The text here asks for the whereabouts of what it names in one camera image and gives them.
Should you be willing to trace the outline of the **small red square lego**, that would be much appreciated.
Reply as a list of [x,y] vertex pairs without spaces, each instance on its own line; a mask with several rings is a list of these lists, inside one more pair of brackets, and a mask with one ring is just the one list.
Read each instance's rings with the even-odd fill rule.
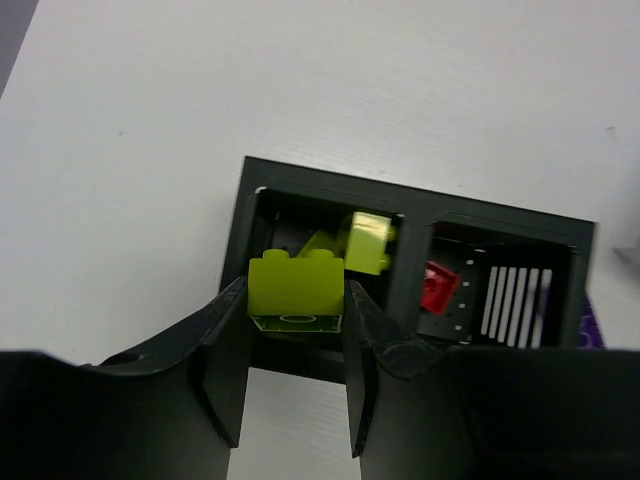
[[460,283],[460,276],[436,262],[428,261],[424,274],[420,306],[436,315],[442,315]]

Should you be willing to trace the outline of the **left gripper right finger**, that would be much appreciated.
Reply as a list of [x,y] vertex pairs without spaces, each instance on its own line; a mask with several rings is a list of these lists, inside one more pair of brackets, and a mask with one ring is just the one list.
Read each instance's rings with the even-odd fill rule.
[[342,326],[352,453],[365,479],[635,479],[633,351],[442,349],[361,285]]

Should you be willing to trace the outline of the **long lime green lego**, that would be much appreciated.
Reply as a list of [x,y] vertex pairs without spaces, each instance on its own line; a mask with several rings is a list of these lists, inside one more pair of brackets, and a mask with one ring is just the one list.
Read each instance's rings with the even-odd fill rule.
[[329,250],[343,260],[345,270],[379,276],[390,268],[387,247],[396,236],[389,217],[356,211],[342,220],[336,232],[316,230],[297,258],[306,258],[313,250]]

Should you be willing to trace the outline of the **small lime green lego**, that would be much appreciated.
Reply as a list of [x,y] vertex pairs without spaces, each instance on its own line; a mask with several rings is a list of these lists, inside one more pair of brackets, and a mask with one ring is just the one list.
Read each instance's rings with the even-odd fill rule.
[[344,262],[332,251],[293,258],[269,249],[249,261],[247,314],[263,332],[337,334],[344,289]]

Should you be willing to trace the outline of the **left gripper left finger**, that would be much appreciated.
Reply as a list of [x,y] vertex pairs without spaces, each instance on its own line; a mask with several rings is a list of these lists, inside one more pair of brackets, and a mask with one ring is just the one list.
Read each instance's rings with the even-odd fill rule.
[[5,479],[223,479],[251,356],[245,278],[98,365],[1,355]]

